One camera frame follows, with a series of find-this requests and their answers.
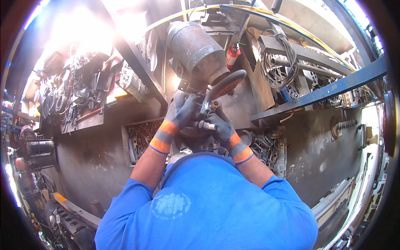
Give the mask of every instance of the fire extinguisher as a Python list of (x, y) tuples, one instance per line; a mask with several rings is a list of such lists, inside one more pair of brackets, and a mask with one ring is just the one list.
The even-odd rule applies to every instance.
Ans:
[(233, 44), (229, 47), (226, 53), (226, 62), (228, 64), (228, 69), (230, 70), (235, 63), (236, 59), (240, 55), (239, 43)]

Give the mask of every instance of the wire bundle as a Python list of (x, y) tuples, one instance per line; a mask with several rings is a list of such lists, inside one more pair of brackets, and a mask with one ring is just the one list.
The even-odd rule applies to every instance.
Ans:
[(286, 57), (290, 62), (290, 68), (288, 73), (280, 71), (280, 67), (272, 66), (271, 59), (274, 55), (269, 53), (261, 54), (261, 72), (263, 73), (264, 79), (267, 81), (271, 88), (281, 89), (284, 86), (291, 84), (296, 78), (299, 71), (297, 64), (297, 54), (290, 44), (288, 38), (284, 34), (272, 35), (283, 45), (286, 51)]

